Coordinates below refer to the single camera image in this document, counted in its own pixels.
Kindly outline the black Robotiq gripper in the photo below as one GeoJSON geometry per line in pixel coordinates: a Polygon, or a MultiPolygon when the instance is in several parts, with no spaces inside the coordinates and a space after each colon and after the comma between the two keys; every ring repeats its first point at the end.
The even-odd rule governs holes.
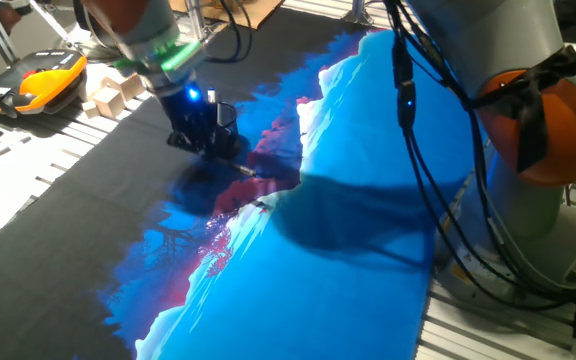
{"type": "Polygon", "coordinates": [[[167,144],[214,159],[221,155],[216,128],[216,105],[207,101],[196,82],[189,82],[157,99],[171,121],[167,144]]]}

